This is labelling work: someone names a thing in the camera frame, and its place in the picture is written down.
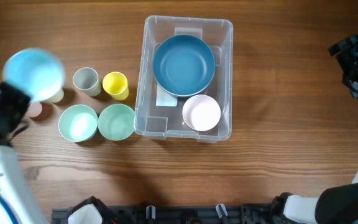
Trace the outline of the pink cup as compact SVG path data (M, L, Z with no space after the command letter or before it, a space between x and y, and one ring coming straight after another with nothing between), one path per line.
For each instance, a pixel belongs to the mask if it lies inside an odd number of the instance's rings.
M25 115L29 118L38 117L42 112L42 104L39 101L31 101Z

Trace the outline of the light blue bowl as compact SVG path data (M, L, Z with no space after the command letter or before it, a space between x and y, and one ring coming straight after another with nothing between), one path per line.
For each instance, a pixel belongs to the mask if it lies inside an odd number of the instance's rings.
M6 61L2 79L32 100L45 101L62 90L65 69L53 53L40 48L27 48Z

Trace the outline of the pale green cup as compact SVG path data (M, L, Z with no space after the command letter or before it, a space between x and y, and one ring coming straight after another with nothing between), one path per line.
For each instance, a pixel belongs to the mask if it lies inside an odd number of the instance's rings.
M63 97L64 97L64 91L60 89L56 94L46 99L46 101L49 103L58 103L63 99Z

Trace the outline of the mint green bowl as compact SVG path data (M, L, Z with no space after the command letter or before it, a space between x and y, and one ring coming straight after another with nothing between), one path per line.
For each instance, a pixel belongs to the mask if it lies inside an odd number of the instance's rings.
M121 141L134 132L135 113L124 104L106 107L99 115L99 132L108 140Z
M62 113L58 121L58 129L68 141L87 141L97 132L98 115L89 106L73 105Z

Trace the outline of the grey cup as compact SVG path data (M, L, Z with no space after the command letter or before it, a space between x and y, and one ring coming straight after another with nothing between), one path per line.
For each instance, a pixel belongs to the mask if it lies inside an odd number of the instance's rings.
M73 76L74 86L88 96L97 96L101 93L101 83L97 71L90 67L77 70Z

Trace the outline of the yellow cup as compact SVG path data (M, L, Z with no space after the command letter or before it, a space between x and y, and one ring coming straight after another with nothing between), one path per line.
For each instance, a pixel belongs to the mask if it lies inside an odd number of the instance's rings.
M111 72L102 81L103 89L117 101L125 100L129 95L126 76L121 72Z

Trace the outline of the pale pink bowl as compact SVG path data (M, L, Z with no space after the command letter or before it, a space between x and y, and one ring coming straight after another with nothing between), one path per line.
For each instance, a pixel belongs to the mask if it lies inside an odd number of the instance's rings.
M191 129L209 131L219 123L221 109L214 98L208 95L195 95L186 100L182 116Z

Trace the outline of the blue plate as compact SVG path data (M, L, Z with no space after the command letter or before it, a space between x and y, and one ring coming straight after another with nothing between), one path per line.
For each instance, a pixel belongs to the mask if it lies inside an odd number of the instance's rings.
M155 81L167 93L189 97L201 93L215 73L215 58L203 40L175 35L162 42L154 54Z

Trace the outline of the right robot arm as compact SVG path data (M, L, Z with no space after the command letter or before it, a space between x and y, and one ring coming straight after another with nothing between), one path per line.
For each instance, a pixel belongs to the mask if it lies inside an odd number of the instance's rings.
M358 34L332 45L328 52L336 58L342 83L358 99ZM326 189L319 197L281 194L270 204L271 223L358 223L358 171L351 184Z

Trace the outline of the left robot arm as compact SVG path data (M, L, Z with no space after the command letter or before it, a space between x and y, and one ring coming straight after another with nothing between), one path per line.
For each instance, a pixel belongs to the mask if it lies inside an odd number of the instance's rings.
M26 130L23 119L30 98L22 91L0 84L0 223L46 223L21 172L11 140Z

